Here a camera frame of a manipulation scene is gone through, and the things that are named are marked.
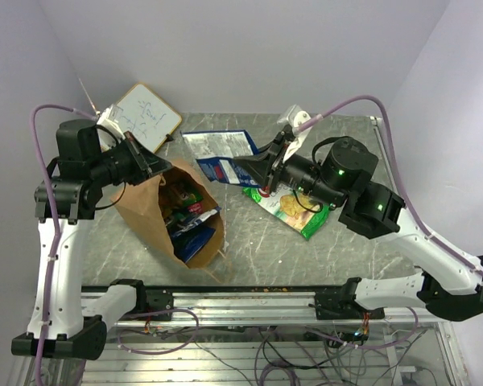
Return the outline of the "blue salt vinegar chips bag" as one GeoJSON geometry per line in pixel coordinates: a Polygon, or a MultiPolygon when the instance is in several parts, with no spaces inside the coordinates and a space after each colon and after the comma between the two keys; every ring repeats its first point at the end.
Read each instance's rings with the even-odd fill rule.
{"type": "Polygon", "coordinates": [[[240,187],[257,187],[250,175],[237,166],[236,157],[259,153],[245,130],[203,131],[182,133],[186,146],[206,178],[240,187]]]}

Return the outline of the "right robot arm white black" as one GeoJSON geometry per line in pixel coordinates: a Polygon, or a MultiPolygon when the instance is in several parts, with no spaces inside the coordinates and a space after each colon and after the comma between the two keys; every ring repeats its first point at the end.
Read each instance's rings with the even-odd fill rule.
{"type": "Polygon", "coordinates": [[[265,191],[279,184],[331,209],[348,230],[369,240],[392,244],[419,268],[410,276],[370,280],[354,277],[341,287],[340,312],[356,318],[385,307],[424,308],[438,318],[462,322],[483,314],[483,255],[456,248],[415,221],[405,199],[372,180],[378,157],[351,137],[330,137],[323,162],[297,154],[285,156],[291,131],[283,130],[256,155],[234,158],[265,191]]]}

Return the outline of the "small whiteboard yellow frame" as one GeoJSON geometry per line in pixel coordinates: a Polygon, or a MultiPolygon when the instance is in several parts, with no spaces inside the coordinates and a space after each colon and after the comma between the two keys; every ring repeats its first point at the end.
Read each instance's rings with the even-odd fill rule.
{"type": "Polygon", "coordinates": [[[154,153],[182,122],[182,117],[143,83],[134,85],[116,105],[123,110],[119,118],[123,133],[130,131],[154,153]]]}

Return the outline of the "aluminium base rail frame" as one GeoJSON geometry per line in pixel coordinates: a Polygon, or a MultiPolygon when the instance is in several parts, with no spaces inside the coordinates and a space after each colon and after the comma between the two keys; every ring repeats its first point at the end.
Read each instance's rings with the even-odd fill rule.
{"type": "Polygon", "coordinates": [[[151,288],[95,360],[23,359],[17,385],[467,385],[449,322],[344,311],[333,287],[151,288]]]}

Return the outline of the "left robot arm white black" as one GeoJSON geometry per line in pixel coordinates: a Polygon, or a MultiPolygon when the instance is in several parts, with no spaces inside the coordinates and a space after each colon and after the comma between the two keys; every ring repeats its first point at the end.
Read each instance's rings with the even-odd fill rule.
{"type": "Polygon", "coordinates": [[[95,360],[117,321],[147,312],[145,286],[138,279],[117,279],[89,306],[81,305],[84,246],[103,189],[137,186],[172,167],[131,132],[101,150],[102,129],[77,119],[56,131],[59,154],[35,191],[41,246],[35,308],[26,332],[11,342],[13,355],[95,360]]]}

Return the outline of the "green snack packet in bag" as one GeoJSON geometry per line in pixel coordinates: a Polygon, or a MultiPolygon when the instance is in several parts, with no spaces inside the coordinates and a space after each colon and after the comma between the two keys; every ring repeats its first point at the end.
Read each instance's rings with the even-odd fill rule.
{"type": "Polygon", "coordinates": [[[203,211],[202,194],[190,183],[176,182],[159,191],[159,204],[164,210],[200,213],[203,211]]]}

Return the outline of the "green cassava chips bag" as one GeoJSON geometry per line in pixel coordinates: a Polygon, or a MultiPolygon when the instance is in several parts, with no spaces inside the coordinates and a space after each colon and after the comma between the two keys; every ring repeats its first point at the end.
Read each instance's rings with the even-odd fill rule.
{"type": "Polygon", "coordinates": [[[242,191],[259,207],[293,228],[305,240],[309,240],[328,219],[328,206],[313,202],[301,192],[282,184],[271,193],[257,187],[244,187],[242,191]]]}

